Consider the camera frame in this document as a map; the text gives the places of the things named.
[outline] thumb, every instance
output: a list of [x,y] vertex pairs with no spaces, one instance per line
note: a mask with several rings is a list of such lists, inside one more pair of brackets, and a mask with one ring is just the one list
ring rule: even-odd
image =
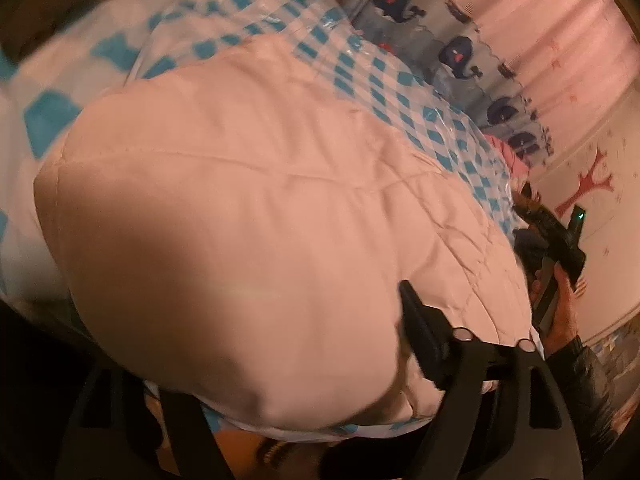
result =
[[561,298],[568,298],[572,293],[571,283],[569,282],[569,275],[560,265],[560,262],[556,262],[554,266],[554,276],[556,282],[558,282],[558,291]]

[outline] human hand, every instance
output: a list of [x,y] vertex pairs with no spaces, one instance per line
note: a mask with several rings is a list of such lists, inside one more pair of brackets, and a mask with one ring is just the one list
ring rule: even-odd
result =
[[[549,333],[542,338],[542,346],[545,348],[545,357],[549,357],[558,350],[564,348],[578,335],[578,319],[575,313],[576,297],[571,288],[569,276],[556,262],[554,276],[558,282],[558,305],[554,315],[554,322]],[[536,272],[536,281],[531,285],[529,298],[531,304],[535,303],[542,292],[540,283],[540,271]]]

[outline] blue checkered pattern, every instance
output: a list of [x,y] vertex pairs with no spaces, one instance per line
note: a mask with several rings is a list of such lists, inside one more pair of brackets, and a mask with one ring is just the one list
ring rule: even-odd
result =
[[[39,161],[88,102],[106,89],[267,33],[283,35],[338,94],[370,109],[404,132],[416,150],[457,174],[486,214],[511,233],[508,176],[497,153],[468,117],[405,64],[359,37],[335,0],[108,0],[20,66],[0,52],[0,296],[20,296],[24,280],[9,278],[20,272],[25,248],[30,276],[44,290],[54,288],[56,270],[42,256],[47,250],[34,221],[31,187]],[[378,436],[407,431],[406,425],[377,428],[383,432]],[[362,433],[354,426],[331,431]]]

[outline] black sleeve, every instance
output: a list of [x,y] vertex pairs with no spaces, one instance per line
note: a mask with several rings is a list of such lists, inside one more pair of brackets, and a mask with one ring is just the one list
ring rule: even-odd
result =
[[611,422],[610,384],[602,364],[579,337],[546,360],[569,410],[585,474],[617,438]]

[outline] round silver bolt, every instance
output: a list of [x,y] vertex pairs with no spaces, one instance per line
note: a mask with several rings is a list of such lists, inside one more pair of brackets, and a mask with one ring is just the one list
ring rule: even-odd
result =
[[518,346],[520,347],[521,350],[524,350],[525,352],[536,351],[536,346],[528,339],[521,339],[520,341],[518,341]]
[[457,328],[453,331],[453,337],[458,341],[471,341],[474,335],[466,328]]

